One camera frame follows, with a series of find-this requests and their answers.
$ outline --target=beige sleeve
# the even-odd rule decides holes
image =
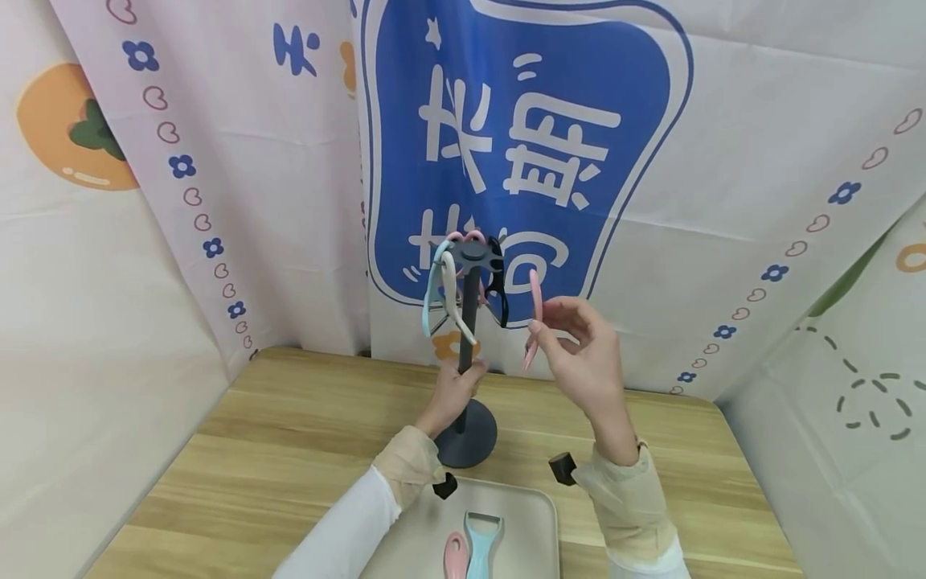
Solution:
[[[678,532],[666,513],[666,498],[646,442],[640,459],[621,467],[592,449],[592,461],[572,477],[592,498],[605,544],[618,558],[652,563],[671,547]]]
[[[444,481],[437,446],[421,430],[406,426],[382,450],[373,466],[389,483],[401,510],[411,506],[425,485]]]

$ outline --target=black stand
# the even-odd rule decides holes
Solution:
[[[463,322],[474,329],[479,309],[479,278],[487,246],[479,242],[457,244],[454,249],[457,263],[463,264]],[[472,365],[472,344],[460,336],[460,362],[457,370],[463,373]],[[492,412],[478,400],[471,399],[457,420],[434,440],[437,458],[444,466],[468,469],[489,458],[495,448],[498,427]]]

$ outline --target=hand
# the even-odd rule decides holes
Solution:
[[[592,423],[598,451],[620,465],[636,464],[636,435],[624,404],[618,333],[584,299],[554,297],[544,303],[544,321],[532,321],[531,336],[546,354],[559,389]],[[557,338],[568,332],[579,341]]]
[[[415,427],[430,438],[442,433],[463,412],[469,399],[476,396],[479,382],[488,370],[484,361],[473,360],[461,376],[451,362],[442,363],[431,401],[418,416]]]

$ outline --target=blue banner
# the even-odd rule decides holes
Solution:
[[[373,282],[419,304],[448,232],[504,235],[511,327],[530,269],[545,296],[591,293],[693,68],[675,18],[638,1],[368,0],[361,59]]]

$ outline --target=black clip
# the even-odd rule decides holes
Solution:
[[[575,471],[576,468],[576,461],[572,459],[572,455],[568,452],[550,459],[550,470],[553,471],[553,476],[557,478],[557,482],[561,485],[573,486],[576,484],[576,480],[572,478],[572,471]]]
[[[498,325],[505,328],[508,326],[508,296],[505,294],[505,256],[502,253],[502,242],[497,237],[490,235],[485,243],[493,256],[490,265],[492,266],[492,280],[485,288],[485,299],[489,299],[489,294],[496,292],[502,302],[502,316],[498,319]]]
[[[434,494],[440,497],[441,500],[447,500],[448,497],[454,494],[458,486],[457,478],[448,472],[442,483],[433,485]]]

